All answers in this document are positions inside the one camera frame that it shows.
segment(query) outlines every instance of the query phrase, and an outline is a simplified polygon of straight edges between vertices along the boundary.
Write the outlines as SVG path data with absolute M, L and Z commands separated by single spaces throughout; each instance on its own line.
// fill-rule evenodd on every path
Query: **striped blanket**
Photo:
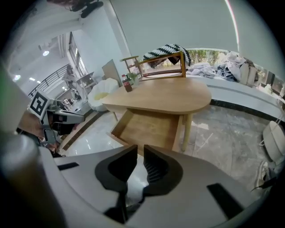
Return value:
M 157 48 L 157 49 L 155 49 L 155 50 L 153 50 L 151 52 L 145 53 L 143 55 L 143 60 L 153 59 L 153 58 L 157 58 L 157 57 L 160 57 L 160 56 L 163 56 L 163 55 L 169 55 L 169 54 L 173 54 L 173 53 L 180 52 L 180 51 L 183 52 L 183 57 L 184 57 L 184 61 L 186 62 L 186 64 L 188 66 L 190 66 L 191 58 L 190 58 L 190 55 L 189 55 L 188 51 L 185 48 L 183 48 L 183 47 L 181 47 L 179 45 L 176 45 L 176 44 L 164 45 L 164 46 L 162 46 L 160 48 Z M 165 60 L 166 60 L 166 58 L 158 59 L 156 61 L 148 62 L 148 65 L 151 68 L 154 68 L 158 64 L 164 62 Z M 179 62 L 180 57 L 179 56 L 169 57 L 168 60 L 173 65 L 175 65 L 176 63 Z

